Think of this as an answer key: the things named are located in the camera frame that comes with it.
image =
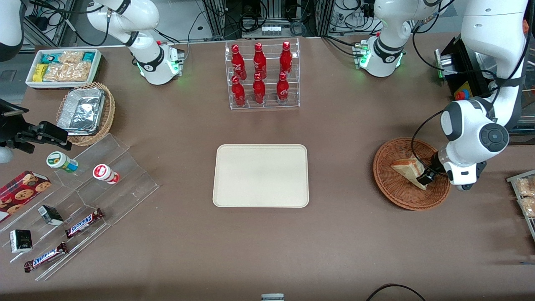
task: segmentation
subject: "foil container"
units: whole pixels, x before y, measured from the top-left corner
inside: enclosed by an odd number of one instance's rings
[[[106,93],[99,88],[77,89],[67,94],[58,127],[70,136],[93,136],[98,133]]]

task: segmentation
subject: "red cookie box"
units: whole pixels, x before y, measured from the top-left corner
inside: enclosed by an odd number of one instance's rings
[[[26,170],[0,188],[0,222],[20,210],[51,185],[47,177]]]

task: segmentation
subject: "small black box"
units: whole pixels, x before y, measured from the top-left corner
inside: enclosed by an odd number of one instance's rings
[[[45,223],[49,225],[61,225],[63,223],[63,218],[54,207],[43,205],[38,210]]]
[[[25,253],[32,250],[32,234],[29,230],[13,230],[9,232],[11,253]]]

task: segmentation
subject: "coca-cola bottle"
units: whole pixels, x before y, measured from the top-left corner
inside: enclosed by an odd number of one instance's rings
[[[280,54],[280,72],[290,74],[292,72],[292,53],[290,52],[290,42],[282,43],[282,53]]]
[[[245,71],[245,61],[240,53],[240,47],[234,44],[232,45],[231,50],[232,69],[234,70],[234,75],[238,76],[241,80],[245,80],[247,78],[247,72]]]
[[[253,59],[255,63],[255,73],[260,73],[262,79],[268,77],[268,67],[266,64],[266,55],[262,51],[262,44],[255,44],[255,58]]]
[[[245,89],[243,89],[243,86],[240,84],[238,76],[232,76],[232,96],[234,97],[236,106],[245,106]]]
[[[259,72],[255,73],[255,82],[253,83],[253,90],[255,91],[255,101],[258,104],[264,103],[266,96],[266,85],[262,81],[262,75]]]
[[[288,103],[288,88],[289,84],[286,80],[286,72],[281,72],[277,83],[277,102],[282,106]]]

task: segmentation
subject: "wicker basket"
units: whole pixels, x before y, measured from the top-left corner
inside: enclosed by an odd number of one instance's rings
[[[428,210],[446,199],[451,185],[446,177],[437,175],[427,190],[421,190],[390,167],[395,160],[411,157],[410,141],[411,138],[404,137],[383,144],[373,159],[373,176],[379,189],[394,204],[409,210]],[[431,156],[437,150],[415,139],[414,151],[422,161],[429,164]]]
[[[111,95],[110,90],[108,88],[98,82],[92,82],[91,84],[83,85],[80,87],[77,87],[75,89],[89,89],[89,88],[99,88],[102,89],[106,93],[106,99],[104,101],[104,112],[101,118],[100,123],[100,130],[96,135],[93,136],[69,136],[68,140],[72,142],[72,144],[78,145],[78,146],[89,146],[94,143],[97,143],[100,141],[106,134],[110,131],[111,124],[113,123],[113,114],[115,114],[115,100],[113,99],[113,95]],[[59,120],[59,116],[61,115],[63,111],[63,105],[65,104],[65,100],[67,99],[67,95],[63,98],[63,101],[61,105],[59,106],[58,114],[56,115],[56,123]]]

